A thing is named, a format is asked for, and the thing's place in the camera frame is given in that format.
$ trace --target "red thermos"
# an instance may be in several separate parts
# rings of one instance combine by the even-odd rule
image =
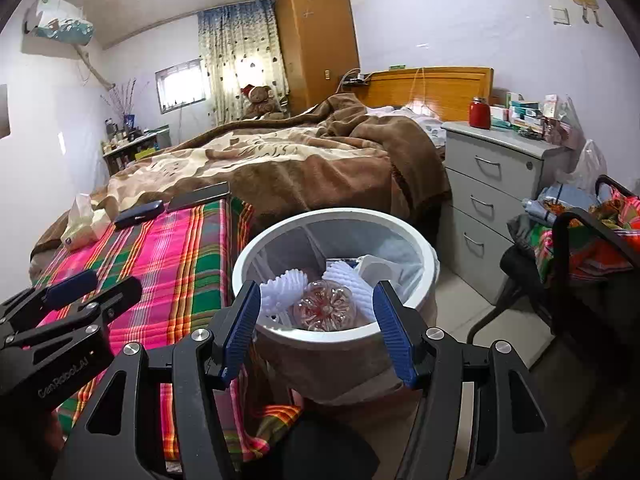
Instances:
[[[483,130],[491,129],[491,108],[486,103],[486,99],[474,97],[469,105],[469,126]]]

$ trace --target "stuffed animal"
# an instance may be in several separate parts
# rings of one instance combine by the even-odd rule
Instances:
[[[246,108],[243,119],[263,118],[263,119],[284,119],[284,114],[280,113],[278,102],[270,94],[271,88],[268,86],[247,85],[242,89],[244,96],[249,99],[249,106]]]

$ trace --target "wardrobe handle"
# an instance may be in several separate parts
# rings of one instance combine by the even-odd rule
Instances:
[[[469,238],[466,233],[462,233],[462,235],[465,237],[465,240],[468,240],[469,242],[471,242],[473,245],[477,245],[478,247],[484,247],[484,244],[481,244],[480,242],[476,242],[475,240],[472,240],[471,238]]]
[[[491,164],[492,166],[500,166],[500,162],[491,162],[490,160],[486,160],[485,158],[480,158],[479,156],[474,157],[478,162],[484,162],[485,164]]]
[[[471,200],[473,200],[474,202],[478,202],[478,203],[479,203],[479,204],[481,204],[481,205],[484,205],[484,206],[490,207],[491,209],[493,209],[493,208],[494,208],[494,205],[493,205],[493,204],[487,204],[486,202],[483,202],[482,200],[478,200],[478,199],[477,199],[477,198],[475,198],[473,195],[469,195],[469,198],[470,198]]]

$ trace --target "trash can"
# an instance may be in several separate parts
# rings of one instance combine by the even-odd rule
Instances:
[[[303,213],[262,232],[238,256],[237,294],[245,280],[264,283],[288,269],[318,279],[328,258],[372,254],[402,265],[396,293],[428,325],[436,320],[435,250],[406,222],[373,210],[323,209]],[[342,405],[384,396],[401,387],[376,322],[341,332],[286,328],[258,316],[256,346],[287,386],[321,404]]]

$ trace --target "white trash can rim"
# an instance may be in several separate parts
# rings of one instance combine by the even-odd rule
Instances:
[[[242,283],[244,282],[244,276],[255,255],[274,238],[295,227],[319,221],[341,219],[375,222],[415,244],[415,251],[420,257],[424,270],[422,278],[411,296],[404,302],[404,305],[410,308],[417,308],[418,304],[430,293],[431,287],[434,286],[433,282],[436,279],[436,265],[430,243],[428,243],[415,228],[394,216],[369,209],[347,207],[321,209],[302,213],[273,225],[255,237],[254,240],[242,250],[234,266],[232,273],[234,294],[237,295],[240,291]],[[282,344],[314,350],[322,350],[323,347],[332,350],[341,347],[349,348],[354,344],[357,345],[357,343],[364,339],[375,337],[380,333],[380,327],[376,322],[342,332],[309,332],[298,328],[285,328],[266,316],[260,316],[258,318],[256,329],[270,339]]]

